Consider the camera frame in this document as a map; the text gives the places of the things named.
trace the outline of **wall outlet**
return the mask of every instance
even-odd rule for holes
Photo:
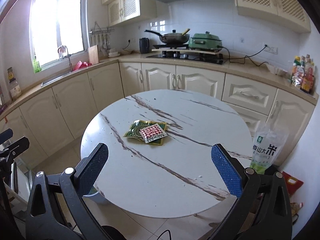
[[[263,47],[267,46],[263,51],[278,55],[278,47],[272,47],[268,43],[263,43]]]

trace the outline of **white marble tabletop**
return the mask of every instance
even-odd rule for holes
[[[135,120],[167,122],[162,146],[124,138]],[[213,97],[153,90],[123,98],[96,115],[85,130],[81,158],[105,143],[109,158],[95,183],[113,204],[153,218],[200,213],[229,196],[211,160],[221,143],[248,167],[252,138],[242,118]]]

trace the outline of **green electric cooker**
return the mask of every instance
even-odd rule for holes
[[[222,48],[222,41],[218,36],[212,35],[209,32],[195,33],[195,35],[189,39],[190,49],[204,49],[219,51]]]

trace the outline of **silver screw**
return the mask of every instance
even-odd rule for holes
[[[40,178],[43,174],[44,174],[43,171],[39,171],[36,176],[37,176],[38,178]]]
[[[64,172],[66,174],[71,174],[71,173],[73,173],[73,171],[74,171],[74,169],[70,167],[70,168],[66,168]]]
[[[246,168],[245,172],[250,174],[250,175],[254,174],[254,170],[252,168]]]
[[[281,172],[276,172],[276,176],[281,179],[283,177],[282,173]]]

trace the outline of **beige countertop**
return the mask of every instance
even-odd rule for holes
[[[68,75],[63,76],[59,80],[50,83],[46,86],[41,87],[41,84],[35,85],[33,88],[28,91],[23,92],[23,94],[0,115],[0,120],[3,119],[7,114],[12,112],[18,106],[22,105],[24,102],[28,101],[30,98],[41,93],[44,90],[47,90],[65,80],[68,80],[74,76],[86,73],[90,70],[94,70],[99,67],[110,65],[117,62],[142,62],[142,63],[161,63],[161,64],[172,64],[172,65],[182,65],[189,67],[198,67],[204,69],[211,69],[220,72],[229,73],[232,75],[237,75],[249,79],[253,79],[270,86],[274,86],[285,90],[289,93],[292,93],[304,100],[312,103],[313,105],[317,104],[319,95],[315,93],[313,96],[308,95],[301,90],[295,88],[291,83],[289,83],[285,78],[279,77],[277,75],[271,74],[266,67],[256,67],[252,64],[241,64],[241,63],[229,63],[226,62],[223,65],[217,65],[212,63],[201,63],[191,60],[181,60],[181,59],[167,59],[167,58],[147,58],[147,56],[154,55],[158,53],[149,53],[149,54],[130,54],[126,56],[119,56],[115,58],[109,58],[102,60],[101,63],[90,66],[88,68],[83,68],[78,71],[72,72]]]

